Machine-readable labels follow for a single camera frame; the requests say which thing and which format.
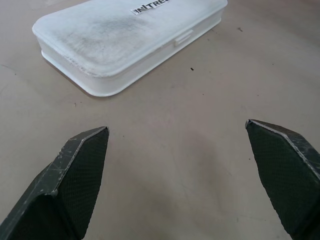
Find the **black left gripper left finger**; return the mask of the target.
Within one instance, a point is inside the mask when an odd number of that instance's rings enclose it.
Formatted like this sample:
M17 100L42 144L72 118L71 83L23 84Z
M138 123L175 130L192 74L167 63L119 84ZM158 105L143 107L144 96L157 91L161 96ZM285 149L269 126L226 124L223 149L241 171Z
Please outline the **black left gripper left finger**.
M82 240L101 187L107 126L71 137L0 224L2 240Z

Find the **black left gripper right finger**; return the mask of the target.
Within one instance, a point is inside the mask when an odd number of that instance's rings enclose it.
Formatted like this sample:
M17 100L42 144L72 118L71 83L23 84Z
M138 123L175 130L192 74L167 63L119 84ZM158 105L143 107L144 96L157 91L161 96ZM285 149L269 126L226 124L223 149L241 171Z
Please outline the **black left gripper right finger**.
M249 119L245 124L260 181L293 240L320 238L320 154L299 133Z

